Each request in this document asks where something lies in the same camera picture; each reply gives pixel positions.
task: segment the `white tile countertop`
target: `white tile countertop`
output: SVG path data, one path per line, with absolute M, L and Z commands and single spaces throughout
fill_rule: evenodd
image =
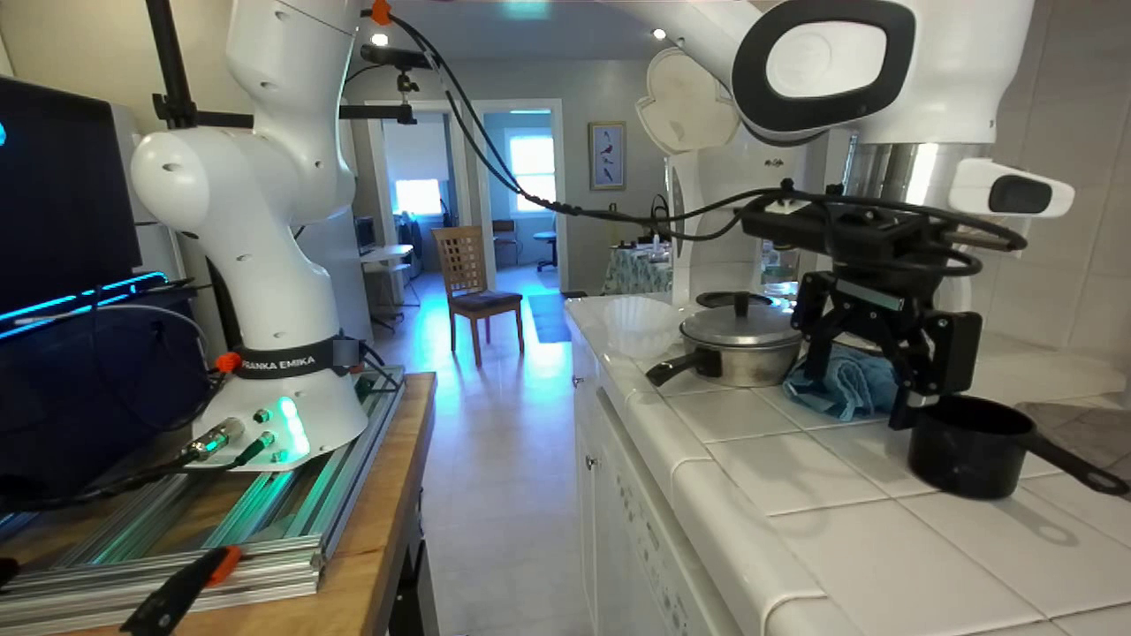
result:
M 923 483 L 904 432 L 819 416 L 786 388 L 643 371 L 690 313 L 654 297 L 581 297 L 594 378 L 740 627 L 763 633 L 1131 633 L 1131 505 L 1027 457 L 1007 503 Z M 985 338 L 976 397 L 1118 407 L 1096 359 Z

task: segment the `cable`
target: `cable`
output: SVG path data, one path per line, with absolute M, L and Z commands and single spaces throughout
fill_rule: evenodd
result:
M 50 513 L 50 509 L 72 509 L 72 505 L 88 505 L 88 503 L 103 503 L 103 500 L 117 500 L 124 490 L 139 490 L 151 482 L 164 482 L 169 475 L 180 475 L 189 464 L 195 460 L 195 452 L 180 452 L 168 464 L 151 464 L 124 482 L 111 482 L 98 483 L 92 490 L 77 490 L 77 494 L 59 494 L 59 500 L 0 500 L 0 513 Z
M 605 220 L 605 224 L 631 224 L 631 228 L 643 228 L 651 232 L 671 228 L 671 224 L 687 224 L 687 220 L 698 220 L 698 215 L 711 215 L 719 209 L 727 209 L 727 204 L 740 204 L 740 200 L 749 200 L 749 197 L 762 197 L 762 204 L 772 204 L 772 200 L 813 200 L 827 224 L 836 224 L 832 215 L 832 200 L 839 204 L 855 204 L 855 209 L 873 209 L 873 211 L 903 211 L 903 215 L 926 215 L 932 224 L 956 224 L 956 228 L 974 228 L 974 231 L 983 231 L 989 238 L 1000 238 L 1000 243 L 989 243 L 996 250 L 1022 250 L 1027 249 L 1027 238 L 1007 231 L 1007 228 L 996 228 L 996 224 L 985 224 L 981 215 L 964 215 L 964 211 L 948 211 L 948 209 L 926 209 L 926 204 L 904 204 L 904 200 L 879 200 L 879 197 L 849 197 L 849 193 L 805 193 L 805 192 L 792 192 L 792 185 L 783 185 L 783 186 L 753 186 L 753 192 L 740 192 L 732 197 L 721 197 L 721 200 L 711 200 L 711 204 L 700 204 L 692 211 L 680 211 L 680 215 L 670 215 L 670 220 L 659 220 L 659 215 L 627 215 L 627 211 L 608 211 L 608 209 L 581 209 L 581 204 L 566 204 L 566 200 L 549 200 L 549 197 L 539 197 L 531 193 L 518 173 L 511 170 L 511 163 L 502 158 L 502 152 L 496 149 L 492 134 L 483 130 L 480 116 L 473 113 L 473 101 L 471 96 L 463 91 L 463 83 L 455 79 L 455 72 L 447 65 L 442 50 L 422 32 L 414 30 L 412 20 L 395 19 L 393 14 L 393 25 L 401 25 L 419 46 L 423 57 L 435 61 L 435 69 L 447 72 L 447 79 L 452 83 L 459 101 L 468 113 L 459 113 L 459 101 L 452 91 L 447 91 L 448 106 L 452 106 L 452 116 L 463 130 L 463 138 L 471 140 L 473 157 L 489 167 L 489 173 L 511 186 L 512 193 L 549 209 L 549 211 L 559 211 L 559 215 L 581 215 L 581 220 Z M 719 239 L 724 238 L 727 231 L 740 228 L 740 211 L 732 211 L 737 220 L 724 224 L 721 231 L 714 232 L 671 232 L 664 231 L 670 238 L 680 238 L 680 239 Z
M 238 457 L 233 464 L 218 467 L 218 475 L 253 464 L 253 460 L 256 460 L 260 452 L 264 452 L 271 443 L 277 443 L 277 435 L 270 435 L 270 432 L 260 435 L 253 445 L 242 450 L 242 457 Z
M 105 303 L 98 310 L 103 313 L 117 313 L 117 310 L 119 313 L 164 313 L 164 317 L 172 317 L 172 323 L 180 323 L 180 326 L 189 326 L 189 330 L 195 330 L 201 337 L 201 326 L 195 317 L 189 317 L 180 310 L 156 308 L 156 303 Z
M 361 65 L 354 74 L 346 74 L 346 85 L 354 85 L 361 74 L 379 72 L 379 65 Z
M 363 364 L 367 371 L 374 371 L 385 381 L 382 388 L 390 388 L 390 392 L 401 388 L 401 378 L 390 371 L 385 356 L 374 346 L 367 346 L 363 338 L 354 338 L 354 337 L 344 337 L 344 338 L 354 342 L 350 369 Z

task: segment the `black pot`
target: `black pot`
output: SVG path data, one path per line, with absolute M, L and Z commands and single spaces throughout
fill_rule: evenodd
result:
M 944 397 L 936 407 L 916 409 L 911 423 L 911 475 L 962 500 L 1016 494 L 1027 452 L 1043 457 L 1094 490 L 1131 490 L 1128 482 L 1041 435 L 1022 409 L 989 401 Z

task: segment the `window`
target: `window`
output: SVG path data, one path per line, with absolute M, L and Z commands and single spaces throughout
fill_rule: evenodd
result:
M 395 179 L 395 211 L 438 215 L 442 211 L 438 179 Z
M 524 192 L 554 200 L 554 138 L 552 134 L 527 134 L 511 138 L 511 167 Z M 518 211 L 546 211 L 539 200 L 512 197 Z

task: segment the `monitor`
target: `monitor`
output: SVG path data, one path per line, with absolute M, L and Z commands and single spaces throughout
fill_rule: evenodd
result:
M 139 262 L 115 106 L 0 79 L 0 313 Z

